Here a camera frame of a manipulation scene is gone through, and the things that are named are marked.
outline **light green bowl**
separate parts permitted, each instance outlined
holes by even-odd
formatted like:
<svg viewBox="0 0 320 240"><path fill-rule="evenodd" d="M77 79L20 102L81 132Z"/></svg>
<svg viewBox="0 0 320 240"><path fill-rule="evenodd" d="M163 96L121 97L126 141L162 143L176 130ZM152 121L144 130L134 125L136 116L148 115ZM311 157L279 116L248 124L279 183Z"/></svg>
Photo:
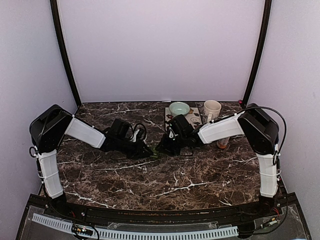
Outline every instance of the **light green bowl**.
<svg viewBox="0 0 320 240"><path fill-rule="evenodd" d="M169 110L174 117L180 114L185 116L190 112L190 107L184 102L176 101L170 104Z"/></svg>

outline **white wall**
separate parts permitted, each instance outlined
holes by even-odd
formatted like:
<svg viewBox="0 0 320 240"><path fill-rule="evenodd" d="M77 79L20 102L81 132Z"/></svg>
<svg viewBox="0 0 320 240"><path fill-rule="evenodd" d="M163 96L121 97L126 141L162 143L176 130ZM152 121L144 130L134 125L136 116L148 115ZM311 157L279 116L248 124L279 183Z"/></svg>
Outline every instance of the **white wall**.
<svg viewBox="0 0 320 240"><path fill-rule="evenodd" d="M83 102L242 99L264 0L60 0Z"/></svg>
<svg viewBox="0 0 320 240"><path fill-rule="evenodd" d="M40 187L30 123L53 104L74 112L50 1L0 1L0 239L15 239Z"/></svg>
<svg viewBox="0 0 320 240"><path fill-rule="evenodd" d="M275 0L250 102L288 124L282 176L296 192L314 239L320 236L320 1Z"/></svg>

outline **white cup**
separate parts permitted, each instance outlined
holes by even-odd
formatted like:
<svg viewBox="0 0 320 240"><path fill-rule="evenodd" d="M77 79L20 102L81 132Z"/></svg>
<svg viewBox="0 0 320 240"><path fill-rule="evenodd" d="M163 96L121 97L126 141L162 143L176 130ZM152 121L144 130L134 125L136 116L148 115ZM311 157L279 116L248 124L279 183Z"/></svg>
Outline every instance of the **white cup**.
<svg viewBox="0 0 320 240"><path fill-rule="evenodd" d="M217 119L221 111L221 104L214 100L204 102L204 122L210 122Z"/></svg>

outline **marble table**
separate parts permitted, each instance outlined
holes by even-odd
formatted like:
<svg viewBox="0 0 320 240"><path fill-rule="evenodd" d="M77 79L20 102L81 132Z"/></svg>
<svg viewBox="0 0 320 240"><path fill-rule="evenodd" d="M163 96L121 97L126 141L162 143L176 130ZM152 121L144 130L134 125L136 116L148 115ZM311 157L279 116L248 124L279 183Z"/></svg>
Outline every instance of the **marble table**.
<svg viewBox="0 0 320 240"><path fill-rule="evenodd" d="M76 116L100 130L120 118L143 123L146 142L156 146L165 129L170 103L85 103ZM203 113L203 102L189 102ZM221 116L239 111L236 102L222 102ZM251 203L258 200L258 160L244 136L196 148L193 156L126 159L119 152L102 152L71 137L59 147L58 168L71 203L122 210L195 210Z"/></svg>

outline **white cable tray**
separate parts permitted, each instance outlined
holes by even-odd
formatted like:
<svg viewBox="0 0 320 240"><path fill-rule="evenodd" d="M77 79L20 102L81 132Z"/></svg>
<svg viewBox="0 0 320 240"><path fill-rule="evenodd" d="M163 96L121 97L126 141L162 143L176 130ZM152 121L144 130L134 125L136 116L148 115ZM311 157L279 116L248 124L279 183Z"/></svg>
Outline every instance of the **white cable tray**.
<svg viewBox="0 0 320 240"><path fill-rule="evenodd" d="M71 231L72 222L68 220L55 219L34 213L32 221L64 233L73 234ZM97 233L91 227L88 226L87 228L93 231L93 235L90 238L97 239ZM237 226L205 231L169 233L117 231L99 227L96 227L96 230L99 232L101 240L214 240L238 236Z"/></svg>

